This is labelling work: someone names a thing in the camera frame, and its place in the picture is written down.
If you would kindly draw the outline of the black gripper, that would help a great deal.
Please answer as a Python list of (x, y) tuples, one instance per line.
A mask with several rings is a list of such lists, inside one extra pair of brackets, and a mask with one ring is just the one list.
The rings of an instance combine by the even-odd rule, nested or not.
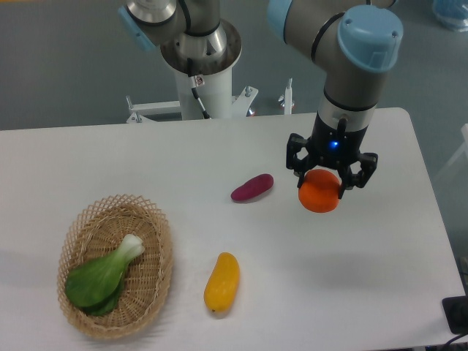
[[(378, 165), (376, 153), (361, 153), (367, 129), (349, 131), (345, 117), (339, 118), (338, 124), (331, 127), (318, 114), (309, 139), (292, 133), (287, 141), (286, 168), (298, 178), (297, 187), (302, 187), (308, 171), (325, 167), (338, 171), (341, 179), (339, 199), (347, 190), (364, 188)], [(306, 156), (300, 159), (298, 155), (302, 150), (306, 151)], [(360, 165), (357, 173), (351, 168), (355, 163)]]

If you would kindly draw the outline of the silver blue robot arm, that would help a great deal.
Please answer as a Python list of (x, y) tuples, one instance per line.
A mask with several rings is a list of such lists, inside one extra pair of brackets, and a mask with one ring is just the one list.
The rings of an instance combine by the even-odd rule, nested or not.
[[(378, 157), (360, 150), (394, 67), (403, 26), (390, 1), (270, 1), (272, 31), (326, 74), (309, 137), (292, 134), (286, 166), (300, 184), (316, 168), (335, 170), (340, 191), (364, 187)], [(127, 1), (118, 9), (144, 50), (159, 48), (175, 74), (184, 119), (231, 118), (246, 110), (232, 94), (242, 44), (218, 1)]]

